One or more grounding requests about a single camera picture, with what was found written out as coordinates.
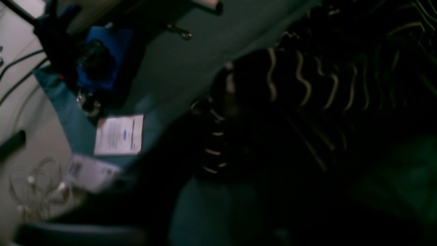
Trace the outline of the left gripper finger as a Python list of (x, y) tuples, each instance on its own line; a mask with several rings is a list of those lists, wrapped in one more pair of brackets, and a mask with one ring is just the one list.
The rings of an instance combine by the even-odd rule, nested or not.
[(126, 224), (23, 223), (14, 235), (20, 246), (146, 246), (147, 231)]

